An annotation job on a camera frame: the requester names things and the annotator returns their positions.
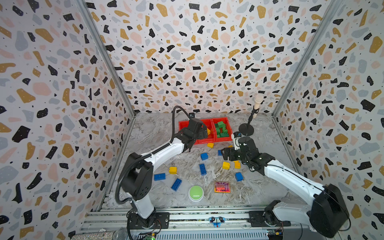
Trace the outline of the dark green long brick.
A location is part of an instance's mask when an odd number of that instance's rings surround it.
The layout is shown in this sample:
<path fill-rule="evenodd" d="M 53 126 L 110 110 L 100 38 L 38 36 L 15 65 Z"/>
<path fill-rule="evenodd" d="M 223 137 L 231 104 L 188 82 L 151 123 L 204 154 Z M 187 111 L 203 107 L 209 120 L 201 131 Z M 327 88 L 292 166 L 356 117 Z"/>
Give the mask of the dark green long brick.
<path fill-rule="evenodd" d="M 221 138 L 221 128 L 216 128 L 217 138 Z"/>

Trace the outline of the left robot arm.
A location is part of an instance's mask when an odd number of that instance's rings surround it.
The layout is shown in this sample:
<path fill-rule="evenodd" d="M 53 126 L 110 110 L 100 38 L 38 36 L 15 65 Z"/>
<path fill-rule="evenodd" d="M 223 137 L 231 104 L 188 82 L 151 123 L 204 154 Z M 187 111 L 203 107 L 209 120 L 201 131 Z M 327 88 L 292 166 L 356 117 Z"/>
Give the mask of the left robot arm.
<path fill-rule="evenodd" d="M 197 140 L 208 137 L 208 127 L 203 121 L 191 116 L 188 116 L 188 125 L 176 132 L 177 109 L 186 113 L 182 107 L 174 107 L 170 140 L 148 153 L 130 154 L 117 181 L 116 203 L 119 205 L 130 203 L 133 212 L 144 220 L 155 215 L 155 207 L 148 196 L 152 187 L 154 170 L 173 157 L 190 151 Z"/>

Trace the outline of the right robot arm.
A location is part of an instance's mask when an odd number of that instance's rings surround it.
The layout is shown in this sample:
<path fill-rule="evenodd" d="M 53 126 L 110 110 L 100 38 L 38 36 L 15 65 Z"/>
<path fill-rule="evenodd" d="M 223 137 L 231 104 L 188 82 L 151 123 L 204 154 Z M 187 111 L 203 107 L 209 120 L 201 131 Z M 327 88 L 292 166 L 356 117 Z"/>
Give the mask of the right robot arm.
<path fill-rule="evenodd" d="M 264 209 L 262 219 L 274 227 L 282 222 L 296 222 L 307 225 L 326 238 L 333 238 L 350 223 L 350 215 L 340 189 L 332 184 L 322 185 L 286 167 L 275 157 L 259 152 L 250 137 L 235 138 L 234 147 L 224 148 L 221 154 L 225 161 L 239 161 L 279 182 L 296 195 L 304 204 L 288 204 L 275 200 Z"/>

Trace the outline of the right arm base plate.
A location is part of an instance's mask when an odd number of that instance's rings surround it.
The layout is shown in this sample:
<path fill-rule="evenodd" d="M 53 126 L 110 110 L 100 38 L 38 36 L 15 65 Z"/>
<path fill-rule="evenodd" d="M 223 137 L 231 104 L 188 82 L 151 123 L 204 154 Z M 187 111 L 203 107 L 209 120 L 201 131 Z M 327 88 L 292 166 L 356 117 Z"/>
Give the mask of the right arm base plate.
<path fill-rule="evenodd" d="M 251 227 L 290 227 L 292 224 L 289 221 L 279 221 L 276 217 L 271 217 L 264 211 L 250 211 L 247 220 Z"/>

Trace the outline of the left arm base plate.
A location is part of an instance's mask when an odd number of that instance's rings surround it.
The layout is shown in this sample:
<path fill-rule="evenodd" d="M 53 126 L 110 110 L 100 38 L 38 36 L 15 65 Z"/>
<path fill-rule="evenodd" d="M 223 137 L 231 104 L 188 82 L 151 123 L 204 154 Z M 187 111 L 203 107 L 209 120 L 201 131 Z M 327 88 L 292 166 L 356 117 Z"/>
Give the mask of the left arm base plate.
<path fill-rule="evenodd" d="M 129 213 L 127 219 L 127 229 L 130 230 L 149 230 L 149 229 L 168 229 L 170 223 L 170 213 L 157 213 L 154 211 L 147 219 L 142 218 L 137 213 Z"/>

